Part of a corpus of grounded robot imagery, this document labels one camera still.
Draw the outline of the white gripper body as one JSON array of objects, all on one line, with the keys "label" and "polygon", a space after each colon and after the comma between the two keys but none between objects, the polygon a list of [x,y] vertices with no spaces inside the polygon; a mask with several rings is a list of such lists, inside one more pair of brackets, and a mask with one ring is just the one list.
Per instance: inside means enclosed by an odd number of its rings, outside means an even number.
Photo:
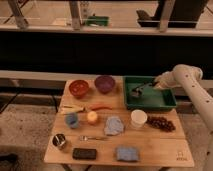
[{"label": "white gripper body", "polygon": [[175,85],[173,74],[169,71],[157,76],[154,79],[155,89],[163,90],[172,88]]}]

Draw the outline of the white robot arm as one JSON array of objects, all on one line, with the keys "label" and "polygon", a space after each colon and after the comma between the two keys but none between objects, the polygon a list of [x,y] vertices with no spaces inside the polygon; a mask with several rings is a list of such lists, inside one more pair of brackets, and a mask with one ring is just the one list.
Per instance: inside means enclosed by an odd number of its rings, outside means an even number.
[{"label": "white robot arm", "polygon": [[184,89],[209,129],[211,139],[203,171],[213,171],[213,97],[199,83],[202,77],[203,71],[199,67],[178,64],[171,71],[158,75],[154,88],[164,90],[181,86]]}]

